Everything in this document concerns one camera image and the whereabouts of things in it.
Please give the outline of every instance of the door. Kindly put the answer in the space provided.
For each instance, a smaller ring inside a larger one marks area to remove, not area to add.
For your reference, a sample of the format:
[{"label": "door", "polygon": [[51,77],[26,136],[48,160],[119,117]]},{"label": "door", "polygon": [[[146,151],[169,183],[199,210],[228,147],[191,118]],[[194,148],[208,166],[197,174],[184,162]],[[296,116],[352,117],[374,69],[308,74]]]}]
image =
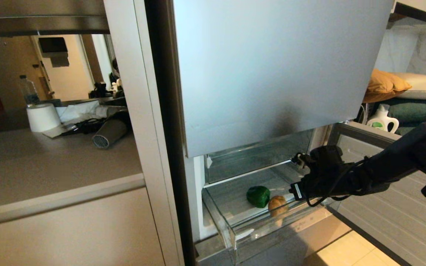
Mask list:
[{"label": "door", "polygon": [[[336,124],[328,145],[338,145],[345,162],[356,162],[379,153],[399,137],[351,122]],[[378,241],[413,266],[426,265],[426,198],[420,192],[425,184],[426,174],[418,171],[392,183],[385,192],[351,196],[332,206],[365,237],[368,234],[371,242]]]},{"label": "door", "polygon": [[174,0],[188,157],[355,118],[392,4]]}]

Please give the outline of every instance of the paper towel roll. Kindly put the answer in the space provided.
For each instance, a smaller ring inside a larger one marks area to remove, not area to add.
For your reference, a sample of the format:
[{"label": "paper towel roll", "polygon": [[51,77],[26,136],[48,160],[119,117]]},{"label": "paper towel roll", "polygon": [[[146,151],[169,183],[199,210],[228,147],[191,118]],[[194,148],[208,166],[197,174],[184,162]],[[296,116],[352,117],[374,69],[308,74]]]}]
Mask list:
[{"label": "paper towel roll", "polygon": [[32,132],[42,132],[60,125],[60,118],[53,104],[40,104],[27,108]]}]

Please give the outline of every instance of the plastic water bottle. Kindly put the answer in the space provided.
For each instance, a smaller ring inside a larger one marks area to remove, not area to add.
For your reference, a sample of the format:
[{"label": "plastic water bottle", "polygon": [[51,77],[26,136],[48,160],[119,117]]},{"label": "plastic water bottle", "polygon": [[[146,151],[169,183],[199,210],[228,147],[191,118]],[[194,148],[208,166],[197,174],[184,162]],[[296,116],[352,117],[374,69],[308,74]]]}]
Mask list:
[{"label": "plastic water bottle", "polygon": [[27,79],[26,75],[20,75],[20,88],[22,91],[22,95],[24,96],[24,100],[26,101],[27,107],[31,107],[40,102],[39,96],[36,91],[36,86],[32,81]]}]

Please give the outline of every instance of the black electrical cord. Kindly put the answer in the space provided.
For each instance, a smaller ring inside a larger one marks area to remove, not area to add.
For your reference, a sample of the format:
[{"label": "black electrical cord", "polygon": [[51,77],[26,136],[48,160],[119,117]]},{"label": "black electrical cord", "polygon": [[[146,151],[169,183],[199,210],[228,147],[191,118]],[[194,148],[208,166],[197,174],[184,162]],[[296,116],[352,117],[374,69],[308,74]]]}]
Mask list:
[{"label": "black electrical cord", "polygon": [[[306,188],[304,190],[304,194],[305,194],[305,198],[307,200],[307,203],[310,207],[315,207],[318,204],[322,203],[324,200],[326,200],[326,198],[330,197],[331,193],[333,192],[333,190],[335,189],[336,185],[338,185],[338,183],[340,182],[340,180],[347,174],[349,173],[353,168],[355,168],[358,165],[361,165],[362,163],[364,163],[366,160],[368,160],[367,157],[365,157],[363,160],[360,160],[359,162],[351,165],[350,167],[348,167],[348,169],[346,169],[345,171],[341,172],[341,174],[338,175],[338,177],[335,179],[335,182],[333,182],[333,185],[328,189],[328,192],[326,193],[325,196],[321,197],[317,202],[315,202],[314,204],[310,203],[310,197],[308,195],[308,184],[304,184],[304,188]],[[332,197],[334,200],[344,200],[346,198],[348,198],[350,195],[346,195],[344,197]]]}]

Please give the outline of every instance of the orange pillow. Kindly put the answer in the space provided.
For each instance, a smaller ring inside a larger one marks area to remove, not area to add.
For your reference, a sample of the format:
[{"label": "orange pillow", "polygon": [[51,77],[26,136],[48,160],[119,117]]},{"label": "orange pillow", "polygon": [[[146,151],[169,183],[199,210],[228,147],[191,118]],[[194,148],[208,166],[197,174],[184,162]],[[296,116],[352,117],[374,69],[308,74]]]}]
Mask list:
[{"label": "orange pillow", "polygon": [[394,98],[412,86],[407,81],[389,72],[374,69],[367,86],[363,103],[375,103]]}]

